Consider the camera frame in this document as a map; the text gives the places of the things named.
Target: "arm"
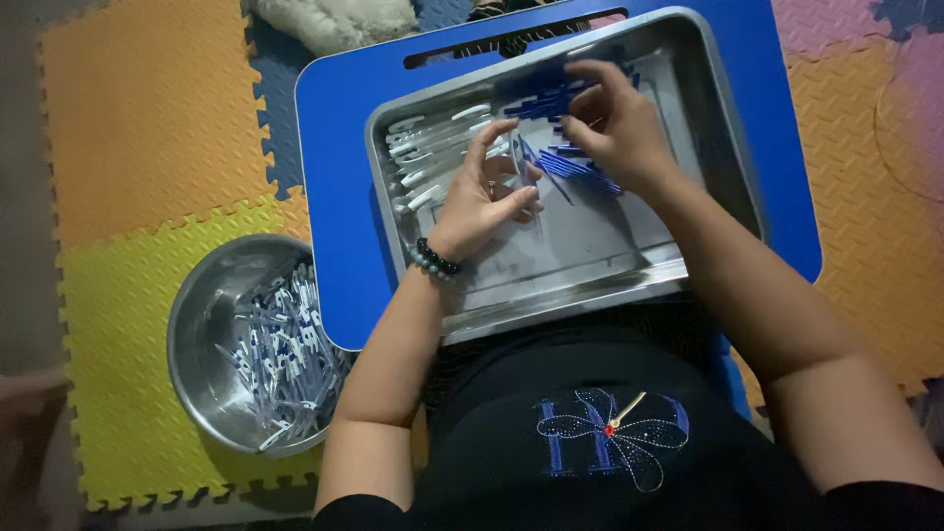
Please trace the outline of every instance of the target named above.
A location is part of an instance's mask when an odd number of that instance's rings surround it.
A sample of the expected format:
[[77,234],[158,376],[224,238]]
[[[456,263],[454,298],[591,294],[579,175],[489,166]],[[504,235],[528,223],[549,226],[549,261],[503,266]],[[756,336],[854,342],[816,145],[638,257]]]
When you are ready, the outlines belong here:
[[[654,104],[612,64],[580,61],[601,79],[575,99],[565,129],[663,219],[693,289],[756,373],[778,442],[827,491],[889,480],[944,489],[944,469],[902,396],[828,303],[672,160]],[[585,122],[598,118],[597,130]]]
[[[523,208],[542,208],[534,187],[512,191],[499,186],[494,203],[483,187],[498,174],[514,173],[511,159],[485,160],[485,152],[516,125],[517,120],[496,121],[469,146],[429,237],[430,248],[443,258],[462,260],[488,242],[503,221],[527,222]],[[416,265],[403,276],[345,380],[331,419],[315,513],[349,494],[374,494],[403,510],[413,503],[410,424],[439,346],[447,292]]]

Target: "stainless steel bowl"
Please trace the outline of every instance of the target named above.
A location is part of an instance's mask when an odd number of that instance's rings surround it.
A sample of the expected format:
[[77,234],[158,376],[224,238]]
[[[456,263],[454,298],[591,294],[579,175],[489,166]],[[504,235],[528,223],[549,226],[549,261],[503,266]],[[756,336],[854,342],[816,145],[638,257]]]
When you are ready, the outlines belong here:
[[[280,234],[243,236],[214,249],[187,275],[167,324],[167,366],[187,415],[233,450],[254,454],[270,435],[249,410],[252,396],[215,344],[235,347],[236,301],[291,260],[312,262],[312,246]],[[304,439],[277,441],[265,451],[284,457],[325,439],[327,426]]]

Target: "blue table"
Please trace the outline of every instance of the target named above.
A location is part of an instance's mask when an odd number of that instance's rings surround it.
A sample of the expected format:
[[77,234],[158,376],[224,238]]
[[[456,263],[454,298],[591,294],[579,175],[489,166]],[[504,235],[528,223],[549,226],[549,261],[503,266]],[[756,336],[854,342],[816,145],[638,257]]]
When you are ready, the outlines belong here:
[[493,52],[408,70],[404,58],[612,8],[632,18],[667,6],[692,8],[711,25],[757,168],[767,241],[813,281],[822,265],[817,226],[770,3],[566,1],[325,57],[302,72],[295,101],[328,337],[360,349],[396,290],[363,141],[367,117],[382,103],[502,60]]

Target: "yellow foam mat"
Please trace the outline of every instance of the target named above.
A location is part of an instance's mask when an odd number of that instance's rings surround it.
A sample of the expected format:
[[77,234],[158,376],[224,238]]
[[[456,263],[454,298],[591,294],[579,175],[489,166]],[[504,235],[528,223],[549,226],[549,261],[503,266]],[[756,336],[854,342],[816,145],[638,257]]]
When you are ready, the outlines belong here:
[[122,0],[40,34],[63,248],[275,193],[245,27],[234,0]]
[[907,88],[889,84],[897,45],[866,43],[786,62],[823,249],[816,288],[912,394],[944,373],[944,210],[922,193],[935,182],[926,154],[902,134],[915,117]]
[[255,232],[287,232],[272,195],[238,203],[231,214],[213,210],[182,227],[168,223],[157,233],[134,231],[61,253],[58,265],[68,322],[66,373],[75,384],[73,432],[82,463],[79,487],[90,509],[145,505],[192,498],[209,487],[247,490],[262,480],[299,478],[317,472],[320,447],[273,460],[238,454],[202,437],[191,423],[167,376],[165,334],[171,304],[190,270],[227,240]]

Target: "stainless steel tray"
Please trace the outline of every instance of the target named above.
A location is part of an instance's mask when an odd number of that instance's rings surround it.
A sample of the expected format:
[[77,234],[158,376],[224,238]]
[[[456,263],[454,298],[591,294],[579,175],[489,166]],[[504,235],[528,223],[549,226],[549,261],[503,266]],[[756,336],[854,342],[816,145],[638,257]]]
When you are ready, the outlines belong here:
[[[489,101],[507,107],[548,83],[566,79],[574,59],[631,64],[640,92],[652,97],[672,151],[689,177],[763,239],[765,217],[755,201],[754,172],[714,37],[695,11],[666,8],[588,32],[515,59],[400,97],[367,121],[365,142],[383,229],[398,277],[409,264],[406,244],[426,234],[437,210],[394,214],[389,183],[397,170],[384,142],[395,122],[451,114]],[[522,123],[529,143],[552,143],[546,121]],[[687,271],[666,226],[639,197],[612,200],[562,182],[568,205],[539,182],[547,209],[538,222],[506,227],[464,275],[461,309],[444,322],[456,343],[561,317],[678,292]]]

